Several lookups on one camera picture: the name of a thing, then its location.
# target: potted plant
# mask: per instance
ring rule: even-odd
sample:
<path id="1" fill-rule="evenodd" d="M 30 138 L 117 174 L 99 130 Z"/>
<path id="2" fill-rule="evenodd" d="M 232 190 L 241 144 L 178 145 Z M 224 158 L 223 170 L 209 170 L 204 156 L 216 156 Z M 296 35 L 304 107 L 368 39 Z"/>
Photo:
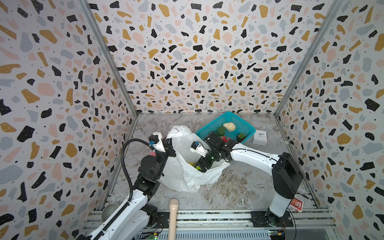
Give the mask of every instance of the potted plant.
<path id="1" fill-rule="evenodd" d="M 240 133 L 239 135 L 237 135 L 237 141 L 238 142 L 242 142 L 244 139 L 245 139 L 246 135 L 244 133 Z"/>

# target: white box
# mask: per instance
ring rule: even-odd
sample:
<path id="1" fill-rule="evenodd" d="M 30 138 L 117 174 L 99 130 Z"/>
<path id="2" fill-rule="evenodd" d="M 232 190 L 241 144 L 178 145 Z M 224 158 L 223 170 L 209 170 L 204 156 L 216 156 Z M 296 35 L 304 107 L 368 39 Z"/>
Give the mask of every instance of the white box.
<path id="1" fill-rule="evenodd" d="M 266 131 L 256 130 L 256 133 L 253 135 L 252 143 L 265 146 L 267 143 Z"/>

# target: white plastic bag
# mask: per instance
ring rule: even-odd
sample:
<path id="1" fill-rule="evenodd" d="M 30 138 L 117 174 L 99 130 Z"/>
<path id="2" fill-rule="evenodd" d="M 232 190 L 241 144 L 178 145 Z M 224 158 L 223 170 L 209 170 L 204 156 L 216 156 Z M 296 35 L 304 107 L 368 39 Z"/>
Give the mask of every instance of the white plastic bag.
<path id="1" fill-rule="evenodd" d="M 164 176 L 159 181 L 176 191 L 197 192 L 200 185 L 215 183 L 223 170 L 230 165 L 224 160 L 214 162 L 207 172 L 200 172 L 190 165 L 189 163 L 195 163 L 201 157 L 200 154 L 189 150 L 191 144 L 199 141 L 204 148 L 209 149 L 209 146 L 187 126 L 173 126 L 167 138 L 172 138 L 176 157 L 168 157 L 163 170 Z"/>

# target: black mounting plate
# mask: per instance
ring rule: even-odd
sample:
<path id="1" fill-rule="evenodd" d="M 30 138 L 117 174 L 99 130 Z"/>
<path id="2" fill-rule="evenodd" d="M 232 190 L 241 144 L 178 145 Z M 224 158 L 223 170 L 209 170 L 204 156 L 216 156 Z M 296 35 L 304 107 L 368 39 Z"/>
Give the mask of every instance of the black mounting plate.
<path id="1" fill-rule="evenodd" d="M 266 211 L 252 211 L 251 212 L 251 222 L 253 227 L 270 227 L 268 222 L 265 219 Z M 285 211 L 283 215 L 283 220 L 281 223 L 278 223 L 276 227 L 284 227 L 284 222 L 286 227 L 293 227 L 293 222 L 288 211 Z"/>

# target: metal bowl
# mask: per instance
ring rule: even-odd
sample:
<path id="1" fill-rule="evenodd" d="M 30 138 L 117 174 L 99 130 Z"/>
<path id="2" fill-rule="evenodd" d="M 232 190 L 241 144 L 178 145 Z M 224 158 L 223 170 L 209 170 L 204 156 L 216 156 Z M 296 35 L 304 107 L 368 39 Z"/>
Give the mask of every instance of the metal bowl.
<path id="1" fill-rule="evenodd" d="M 113 212 L 119 207 L 118 204 L 109 204 L 106 206 L 101 213 L 101 220 L 105 222 L 112 214 Z"/>

